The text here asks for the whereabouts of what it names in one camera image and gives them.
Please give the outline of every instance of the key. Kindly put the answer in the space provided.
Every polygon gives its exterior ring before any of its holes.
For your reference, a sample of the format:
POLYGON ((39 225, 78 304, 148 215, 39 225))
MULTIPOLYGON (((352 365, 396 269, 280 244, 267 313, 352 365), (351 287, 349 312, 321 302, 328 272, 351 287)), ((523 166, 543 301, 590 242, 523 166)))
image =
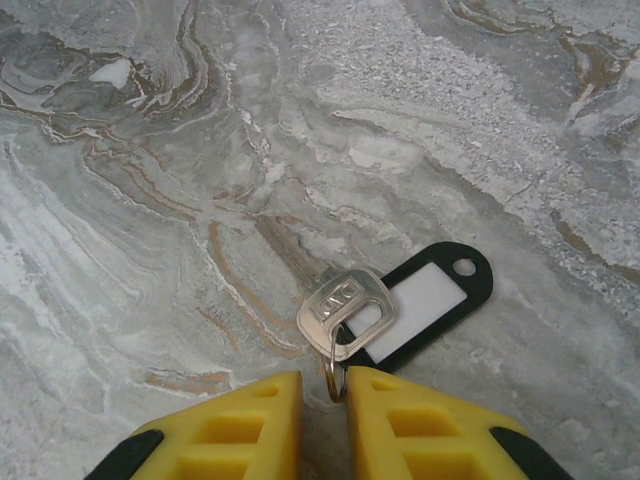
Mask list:
POLYGON ((310 257, 298 240, 274 217, 261 216, 258 232, 273 247, 306 290, 296 318, 307 341, 325 357, 334 354, 345 361, 389 328, 396 304, 380 278, 367 268, 341 270, 329 262, 310 257), (377 307, 379 318, 345 344, 334 344, 334 330, 367 306, 377 307))
MULTIPOLYGON (((274 218, 259 218, 258 230, 291 267, 308 295, 313 296, 332 278, 341 278, 344 273, 307 255, 296 236, 274 218)), ((391 294, 396 318, 358 349, 345 352, 338 343, 334 359, 342 367, 361 365, 394 372, 484 305, 493 292, 489 261, 475 248, 456 242, 428 245, 379 280, 386 287, 383 292, 391 294)), ((309 298, 303 304, 305 309, 298 313, 298 326, 327 358, 331 358, 334 338, 341 343, 351 342, 379 318, 370 308, 361 308, 346 320, 343 316, 342 323, 338 323, 342 329, 333 336, 332 329, 321 328, 322 321, 311 316, 309 298)))

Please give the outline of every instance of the key head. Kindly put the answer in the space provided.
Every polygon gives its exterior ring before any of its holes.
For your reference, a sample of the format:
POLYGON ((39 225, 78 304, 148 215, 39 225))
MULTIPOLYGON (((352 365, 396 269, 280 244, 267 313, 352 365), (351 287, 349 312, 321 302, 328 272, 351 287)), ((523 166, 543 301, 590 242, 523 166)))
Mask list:
POLYGON ((377 307, 380 317, 351 342, 335 345, 335 361, 341 362, 389 328, 396 318, 395 300, 375 273, 366 268, 337 272, 304 301, 298 311, 298 328, 314 348, 330 357, 334 329, 368 305, 377 307))

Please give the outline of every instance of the key blade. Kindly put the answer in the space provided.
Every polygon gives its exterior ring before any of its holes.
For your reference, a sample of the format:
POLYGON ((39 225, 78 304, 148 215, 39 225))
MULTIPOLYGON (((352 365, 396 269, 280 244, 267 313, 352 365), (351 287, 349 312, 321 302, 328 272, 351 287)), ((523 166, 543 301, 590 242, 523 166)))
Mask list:
POLYGON ((334 269, 330 263, 308 255, 298 242, 298 237, 278 222, 276 217, 260 215, 256 221, 256 228, 287 264, 307 293, 313 293, 334 269))

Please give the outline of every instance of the marble surface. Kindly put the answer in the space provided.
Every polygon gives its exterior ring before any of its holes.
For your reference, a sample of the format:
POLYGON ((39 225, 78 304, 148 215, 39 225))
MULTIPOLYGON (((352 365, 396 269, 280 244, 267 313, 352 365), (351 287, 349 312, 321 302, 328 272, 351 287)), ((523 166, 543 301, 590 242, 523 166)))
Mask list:
POLYGON ((493 297, 399 375, 640 478, 639 27, 635 0, 0 2, 0 477, 82 478, 299 369, 304 477, 351 478, 266 213, 342 266, 481 250, 493 297))

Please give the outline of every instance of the metal key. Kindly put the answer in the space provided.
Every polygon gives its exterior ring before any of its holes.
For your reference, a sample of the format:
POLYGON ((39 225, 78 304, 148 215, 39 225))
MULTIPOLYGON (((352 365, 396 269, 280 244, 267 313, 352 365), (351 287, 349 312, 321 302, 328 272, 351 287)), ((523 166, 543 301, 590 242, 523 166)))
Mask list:
POLYGON ((256 226, 306 290, 308 296, 296 319, 298 328, 324 356, 331 356, 334 330, 367 305, 377 306, 380 318, 352 342, 334 344, 336 361, 348 359, 392 325, 396 317, 396 303, 384 283, 371 270, 341 270, 329 262, 310 257, 297 237, 275 217, 260 216, 256 226))

